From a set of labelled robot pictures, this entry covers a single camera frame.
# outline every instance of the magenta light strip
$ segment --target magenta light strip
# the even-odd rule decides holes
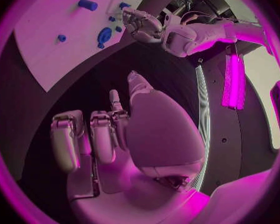
[[[243,56],[226,56],[225,82],[221,105],[242,110],[245,101],[245,65]]]

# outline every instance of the robotic hand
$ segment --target robotic hand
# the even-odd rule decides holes
[[[123,22],[134,39],[146,43],[159,42],[165,51],[177,57],[204,51],[217,41],[234,43],[237,40],[261,44],[272,53],[262,27],[252,24],[222,20],[216,24],[182,25],[179,16],[168,14],[162,26],[155,17],[130,7],[123,8]]]

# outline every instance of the purple lighting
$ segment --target purple lighting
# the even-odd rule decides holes
[[[221,105],[242,110],[245,100],[245,66],[243,56],[226,56],[225,82]]]

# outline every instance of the blue object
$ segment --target blue object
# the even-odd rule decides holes
[[[109,17],[109,21],[116,21],[116,19],[115,19],[115,17],[110,16],[110,17]]]
[[[58,40],[61,42],[65,42],[66,41],[66,36],[65,35],[58,35]]]
[[[112,35],[112,30],[109,27],[105,27],[103,30],[100,31],[98,35],[98,47],[103,49],[104,43],[109,41]]]
[[[90,11],[94,11],[98,8],[98,4],[94,1],[89,0],[80,0],[78,6],[84,7]]]
[[[121,2],[120,4],[119,4],[119,7],[120,7],[120,9],[122,10],[124,7],[130,7],[131,5],[129,5],[129,4],[127,4],[127,3],[125,3],[125,2]]]
[[[98,48],[104,49],[105,46],[103,45],[103,43],[99,43],[99,44],[98,44]]]
[[[121,32],[121,31],[122,31],[122,28],[121,28],[120,26],[117,26],[117,27],[115,27],[115,31]]]

